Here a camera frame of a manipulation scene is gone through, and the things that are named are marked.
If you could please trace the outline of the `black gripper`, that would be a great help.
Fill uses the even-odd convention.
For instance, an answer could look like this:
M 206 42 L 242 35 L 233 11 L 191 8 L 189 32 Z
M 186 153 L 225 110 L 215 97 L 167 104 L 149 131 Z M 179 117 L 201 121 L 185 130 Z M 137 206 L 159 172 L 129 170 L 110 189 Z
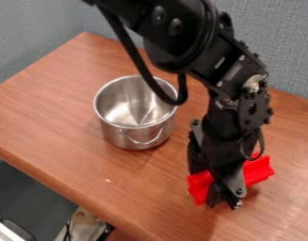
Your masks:
M 262 125 L 269 124 L 274 109 L 271 95 L 263 87 L 258 92 L 246 88 L 238 98 L 210 94 L 209 113 L 191 122 L 187 145 L 187 164 L 191 174 L 211 170 L 214 181 L 207 194 L 207 205 L 226 203 L 233 210 L 243 206 L 247 186 L 243 162 L 254 161 L 255 145 L 265 152 Z

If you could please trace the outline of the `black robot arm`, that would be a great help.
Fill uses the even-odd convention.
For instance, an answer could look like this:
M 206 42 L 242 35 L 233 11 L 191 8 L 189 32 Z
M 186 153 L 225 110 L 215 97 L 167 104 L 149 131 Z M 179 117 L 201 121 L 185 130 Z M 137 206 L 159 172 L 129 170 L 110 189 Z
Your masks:
M 187 164 L 213 181 L 202 196 L 213 207 L 238 209 L 247 196 L 243 167 L 265 150 L 262 126 L 274 109 L 269 72 L 235 38 L 231 16 L 211 0 L 81 0 L 99 9 L 146 83 L 171 105 L 187 101 L 187 77 L 209 90 L 209 113 L 191 122 Z

